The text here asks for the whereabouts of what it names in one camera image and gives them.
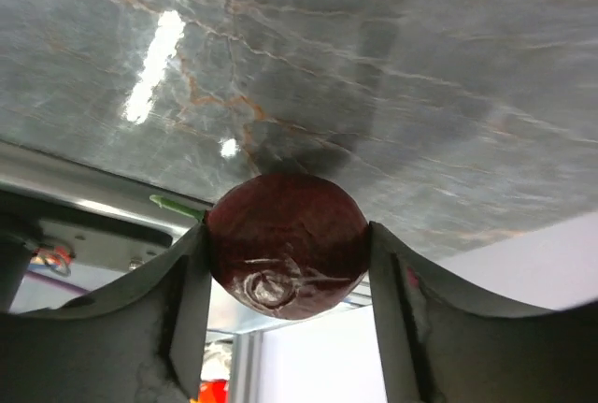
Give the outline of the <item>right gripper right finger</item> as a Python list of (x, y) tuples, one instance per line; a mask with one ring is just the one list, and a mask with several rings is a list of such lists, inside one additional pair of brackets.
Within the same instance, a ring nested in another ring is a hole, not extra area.
[(369, 270), (390, 402), (593, 402), (597, 305), (549, 310), (485, 290), (372, 223)]

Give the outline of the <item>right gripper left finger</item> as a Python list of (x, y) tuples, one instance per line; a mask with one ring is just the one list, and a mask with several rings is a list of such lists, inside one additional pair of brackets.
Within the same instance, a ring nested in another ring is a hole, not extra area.
[(1, 317), (4, 402), (188, 402), (211, 290), (207, 230), (58, 309)]

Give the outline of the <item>dark red fake plum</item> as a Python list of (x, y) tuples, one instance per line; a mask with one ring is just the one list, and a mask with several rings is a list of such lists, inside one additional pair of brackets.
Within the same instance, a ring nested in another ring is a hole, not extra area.
[(316, 176), (255, 177), (225, 194), (204, 223), (214, 280), (268, 317), (332, 309), (369, 268), (368, 221), (349, 194)]

